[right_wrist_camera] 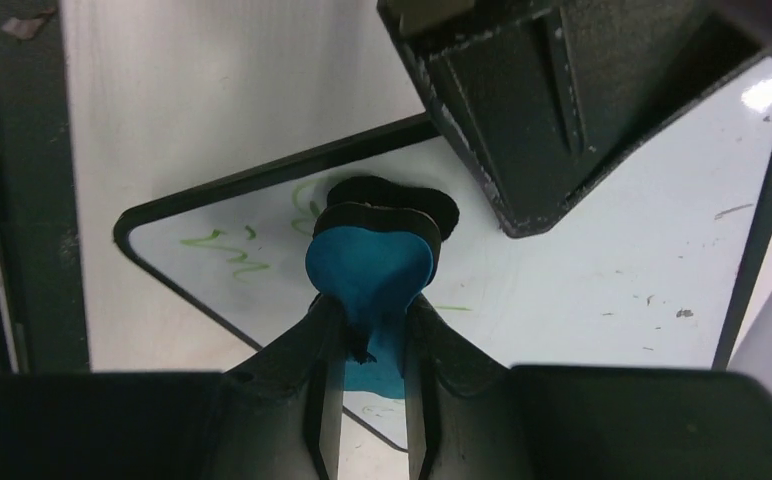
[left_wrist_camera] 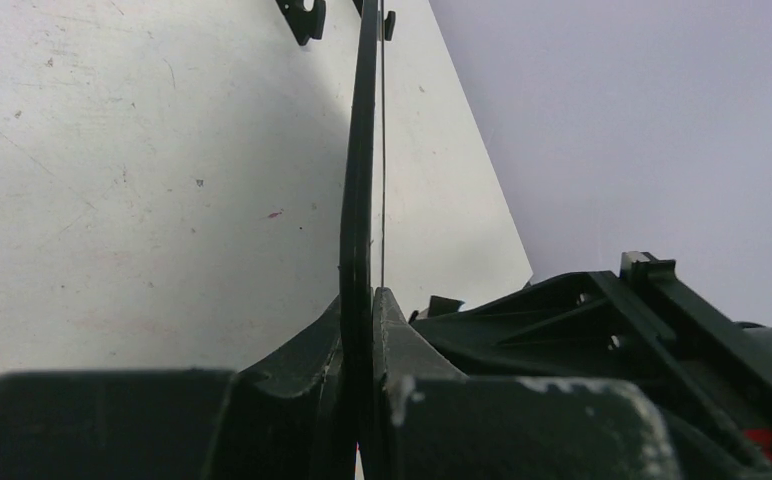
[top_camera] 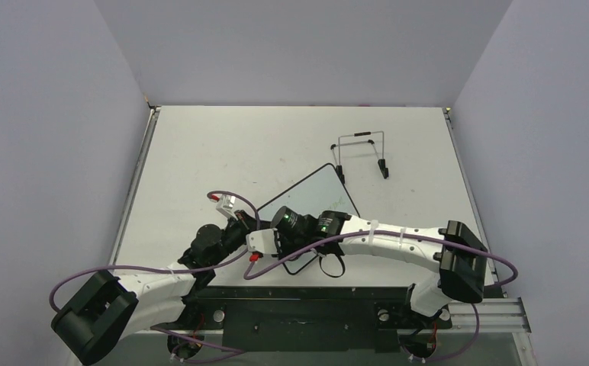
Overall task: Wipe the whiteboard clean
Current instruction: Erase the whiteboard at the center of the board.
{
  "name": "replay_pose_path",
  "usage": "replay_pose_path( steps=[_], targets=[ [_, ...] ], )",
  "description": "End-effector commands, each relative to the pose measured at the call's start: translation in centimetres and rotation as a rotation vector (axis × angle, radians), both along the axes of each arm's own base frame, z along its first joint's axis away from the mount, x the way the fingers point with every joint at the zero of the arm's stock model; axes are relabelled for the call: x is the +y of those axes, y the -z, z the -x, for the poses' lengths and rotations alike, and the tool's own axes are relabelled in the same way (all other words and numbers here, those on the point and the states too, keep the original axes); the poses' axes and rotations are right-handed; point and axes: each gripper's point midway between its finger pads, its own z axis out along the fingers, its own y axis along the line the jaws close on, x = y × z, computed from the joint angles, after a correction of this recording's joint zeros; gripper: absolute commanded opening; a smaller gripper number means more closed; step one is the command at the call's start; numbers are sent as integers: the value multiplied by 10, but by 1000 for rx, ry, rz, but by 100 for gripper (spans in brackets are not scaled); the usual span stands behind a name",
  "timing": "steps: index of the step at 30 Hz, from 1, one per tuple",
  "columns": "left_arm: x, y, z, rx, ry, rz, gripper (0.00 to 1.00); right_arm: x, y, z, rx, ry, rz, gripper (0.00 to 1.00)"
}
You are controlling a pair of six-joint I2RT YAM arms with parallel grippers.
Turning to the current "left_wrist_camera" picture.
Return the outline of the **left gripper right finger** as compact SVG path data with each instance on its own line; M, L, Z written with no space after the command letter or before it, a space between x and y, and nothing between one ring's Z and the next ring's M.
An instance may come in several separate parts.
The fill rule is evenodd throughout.
M679 479L656 406L631 383L468 376L391 290L373 301L376 479Z

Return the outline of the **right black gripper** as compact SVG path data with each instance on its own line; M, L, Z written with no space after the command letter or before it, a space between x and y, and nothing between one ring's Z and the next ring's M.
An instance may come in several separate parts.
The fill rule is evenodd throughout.
M468 374L623 380L656 405L688 479L772 478L772 327L733 321L672 260L553 277L412 326Z

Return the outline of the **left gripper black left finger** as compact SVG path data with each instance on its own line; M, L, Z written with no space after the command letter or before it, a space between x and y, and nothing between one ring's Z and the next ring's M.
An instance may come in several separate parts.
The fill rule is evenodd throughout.
M340 305L242 371L0 375L0 479L350 479Z

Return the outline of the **black framed whiteboard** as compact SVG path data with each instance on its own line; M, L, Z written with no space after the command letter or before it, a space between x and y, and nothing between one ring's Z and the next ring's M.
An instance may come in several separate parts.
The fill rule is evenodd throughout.
M371 462L381 452L370 283L377 46L381 24L378 3L362 2L339 249L340 326L346 383L355 411L361 457Z

